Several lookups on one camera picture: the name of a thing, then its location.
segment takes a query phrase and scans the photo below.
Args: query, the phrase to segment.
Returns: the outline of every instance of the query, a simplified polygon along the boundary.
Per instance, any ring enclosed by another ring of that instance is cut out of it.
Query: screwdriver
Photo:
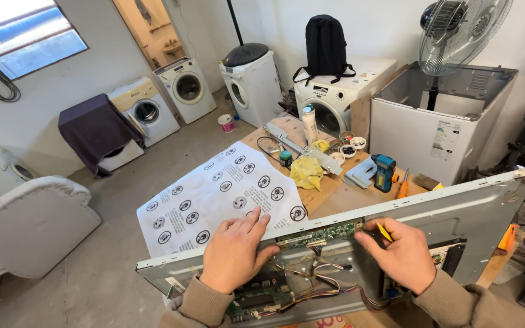
[[[398,194],[396,195],[396,199],[405,198],[408,196],[408,182],[407,182],[408,171],[409,169],[404,175],[404,180],[400,183],[400,189],[398,189]]]

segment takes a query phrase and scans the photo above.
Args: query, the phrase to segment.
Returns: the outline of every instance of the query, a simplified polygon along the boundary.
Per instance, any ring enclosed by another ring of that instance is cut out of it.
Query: sleeve
[[[159,328],[229,328],[226,309],[234,294],[222,294],[194,276],[184,295],[173,299],[165,309]]]
[[[525,311],[521,307],[481,286],[463,288],[439,269],[431,286],[414,302],[441,327],[525,327]]]

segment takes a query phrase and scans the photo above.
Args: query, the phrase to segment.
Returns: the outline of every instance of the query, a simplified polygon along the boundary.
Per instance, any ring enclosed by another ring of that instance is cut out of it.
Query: hand
[[[204,250],[204,272],[200,281],[221,293],[230,294],[251,280],[281,249],[272,244],[257,254],[271,215],[259,219],[260,207],[242,219],[229,219],[218,227]]]
[[[420,229],[409,227],[392,218],[370,220],[366,223],[366,228],[370,231],[378,230],[378,223],[390,232],[394,240],[391,243],[382,238],[386,250],[364,232],[357,232],[354,237],[390,278],[417,295],[424,293],[433,283],[437,273],[425,234]]]

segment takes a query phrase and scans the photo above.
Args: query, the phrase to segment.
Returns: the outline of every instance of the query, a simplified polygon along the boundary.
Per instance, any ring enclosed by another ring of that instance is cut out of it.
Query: window
[[[0,70],[8,78],[86,49],[54,0],[0,0]]]

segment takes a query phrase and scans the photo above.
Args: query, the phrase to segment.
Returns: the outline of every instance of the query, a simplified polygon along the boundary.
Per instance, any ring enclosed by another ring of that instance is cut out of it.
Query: concrete floor
[[[229,112],[223,100],[225,93],[225,88],[215,93],[218,109],[190,125],[182,125],[179,132],[146,149],[143,156],[119,168],[113,176],[96,180],[88,169],[70,176],[91,190],[90,206],[102,217],[103,224],[44,278],[4,276],[0,327],[157,326],[164,311],[161,294],[135,272],[136,263],[149,258],[136,209],[255,130],[238,121],[233,132],[221,131],[217,118]],[[522,283],[494,285],[492,291],[513,300]],[[411,315],[426,316],[423,311],[404,313],[408,315],[399,316],[390,309],[384,313],[366,312],[360,317],[369,318],[365,323],[370,327],[404,327],[422,322],[411,319]]]

